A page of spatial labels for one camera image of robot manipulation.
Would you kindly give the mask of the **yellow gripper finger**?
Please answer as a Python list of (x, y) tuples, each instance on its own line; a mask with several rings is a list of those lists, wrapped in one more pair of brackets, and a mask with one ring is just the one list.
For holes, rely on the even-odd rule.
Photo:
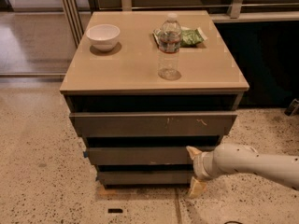
[(206, 182), (205, 181), (201, 181), (197, 178), (195, 178), (194, 176), (191, 179), (191, 184), (190, 184), (190, 188), (188, 191), (188, 196), (190, 198), (196, 198), (199, 195), (201, 195), (203, 193), (203, 191), (206, 188)]
[(199, 150), (196, 147), (186, 146), (186, 149), (187, 149), (187, 151), (188, 151), (188, 153), (190, 155), (190, 158), (192, 160), (194, 160), (196, 156), (198, 156), (198, 155), (200, 155), (202, 153), (202, 151)]

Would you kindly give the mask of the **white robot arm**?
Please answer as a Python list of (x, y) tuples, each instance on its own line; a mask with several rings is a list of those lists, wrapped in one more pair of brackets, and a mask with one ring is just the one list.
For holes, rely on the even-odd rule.
[(299, 190), (299, 157), (260, 154), (255, 148), (237, 144), (220, 144), (205, 152), (186, 146), (192, 160), (194, 176), (188, 195), (199, 196), (206, 182), (221, 175), (254, 174)]

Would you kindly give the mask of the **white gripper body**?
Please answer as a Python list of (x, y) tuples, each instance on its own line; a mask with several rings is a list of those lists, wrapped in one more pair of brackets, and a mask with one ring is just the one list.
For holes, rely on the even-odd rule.
[(216, 178), (217, 169), (214, 167), (213, 153), (200, 152), (193, 159), (193, 170), (199, 180), (211, 180)]

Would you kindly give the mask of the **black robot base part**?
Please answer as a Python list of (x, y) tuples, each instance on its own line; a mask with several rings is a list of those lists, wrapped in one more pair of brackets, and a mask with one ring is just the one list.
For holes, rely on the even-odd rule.
[(299, 110), (299, 100), (293, 99), (289, 104), (289, 106), (284, 111), (284, 114), (287, 116), (296, 115), (298, 110)]

